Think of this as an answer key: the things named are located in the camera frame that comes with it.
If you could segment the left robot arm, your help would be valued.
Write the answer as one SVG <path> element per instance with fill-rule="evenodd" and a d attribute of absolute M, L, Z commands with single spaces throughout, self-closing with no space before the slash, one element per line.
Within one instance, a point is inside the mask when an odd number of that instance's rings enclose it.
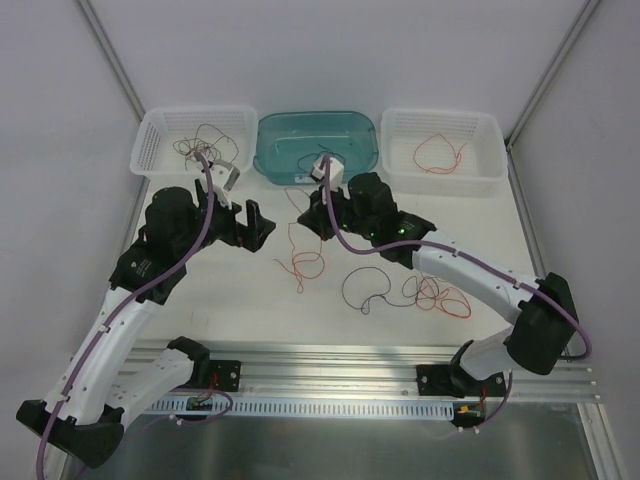
<path fill-rule="evenodd" d="M 216 241 L 257 252 L 275 230 L 253 200 L 223 205 L 201 185 L 157 191 L 138 237 L 119 258 L 102 311 L 56 387 L 41 400 L 26 400 L 17 420 L 41 439 L 37 465 L 52 445 L 89 468 L 103 465 L 125 431 L 169 391 L 213 385 L 210 351 L 181 336 L 128 382 L 115 381 L 145 326 L 186 276 L 186 263 Z"/>

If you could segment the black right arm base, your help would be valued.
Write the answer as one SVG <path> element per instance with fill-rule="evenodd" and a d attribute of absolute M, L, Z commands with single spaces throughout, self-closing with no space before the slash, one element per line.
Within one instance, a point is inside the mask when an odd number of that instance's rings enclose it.
<path fill-rule="evenodd" d="M 485 380 L 473 379 L 468 374 L 450 372 L 445 364 L 422 364 L 415 367 L 418 394 L 424 397 L 503 397 L 507 382 L 503 373 Z"/>

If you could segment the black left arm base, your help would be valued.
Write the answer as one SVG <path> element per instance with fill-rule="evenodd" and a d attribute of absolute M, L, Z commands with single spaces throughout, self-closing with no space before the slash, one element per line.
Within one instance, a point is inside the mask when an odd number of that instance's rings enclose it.
<path fill-rule="evenodd" d="M 239 360 L 208 359 L 197 363 L 185 386 L 191 389 L 214 389 L 237 392 L 241 380 L 242 363 Z"/>

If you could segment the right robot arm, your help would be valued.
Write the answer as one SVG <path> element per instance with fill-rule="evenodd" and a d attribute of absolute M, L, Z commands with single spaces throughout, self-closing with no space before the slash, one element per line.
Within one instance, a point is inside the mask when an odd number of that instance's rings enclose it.
<path fill-rule="evenodd" d="M 356 255 L 378 254 L 409 270 L 434 275 L 470 294 L 498 313 L 508 328 L 482 340 L 465 342 L 431 378 L 441 395 L 462 398 L 494 374 L 520 367 L 549 374 L 574 335 L 584 357 L 592 351 L 580 326 L 568 282 L 555 273 L 543 278 L 517 273 L 459 247 L 433 223 L 397 207 L 390 187 L 376 173 L 354 176 L 346 188 L 333 174 L 315 169 L 318 188 L 298 218 L 323 240 L 338 239 Z"/>

